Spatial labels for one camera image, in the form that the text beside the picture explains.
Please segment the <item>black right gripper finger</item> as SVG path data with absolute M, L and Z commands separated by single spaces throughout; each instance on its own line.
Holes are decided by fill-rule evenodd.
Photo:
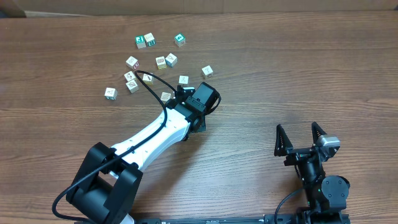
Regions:
M 312 138 L 313 144 L 316 146 L 323 146 L 323 140 L 326 135 L 326 132 L 322 130 L 322 128 L 318 125 L 317 122 L 312 123 Z
M 275 156 L 287 156 L 294 149 L 281 124 L 276 126 Z

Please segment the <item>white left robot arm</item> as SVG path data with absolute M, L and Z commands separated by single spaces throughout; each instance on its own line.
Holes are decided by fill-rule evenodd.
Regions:
M 145 169 L 168 147 L 205 130 L 216 104 L 198 98 L 169 100 L 157 119 L 133 137 L 108 147 L 98 142 L 86 154 L 62 196 L 84 216 L 80 223 L 135 223 L 129 212 Z

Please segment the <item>wooden elephant block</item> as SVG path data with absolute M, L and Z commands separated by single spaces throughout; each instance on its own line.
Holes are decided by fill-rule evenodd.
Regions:
M 178 83 L 180 85 L 188 85 L 189 84 L 189 77 L 188 76 L 179 76 Z

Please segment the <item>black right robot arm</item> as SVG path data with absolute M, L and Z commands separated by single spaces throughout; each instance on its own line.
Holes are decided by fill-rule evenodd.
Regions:
M 321 224 L 349 223 L 346 209 L 350 182 L 340 175 L 327 176 L 323 163 L 334 157 L 341 143 L 337 136 L 327 134 L 316 123 L 312 123 L 313 144 L 295 149 L 281 124 L 276 126 L 274 155 L 285 157 L 284 165 L 293 166 L 302 182 L 302 187 L 288 194 L 274 212 L 274 223 L 281 223 L 279 216 L 283 204 L 301 191 L 305 192 L 307 206 L 300 207 L 285 223 Z

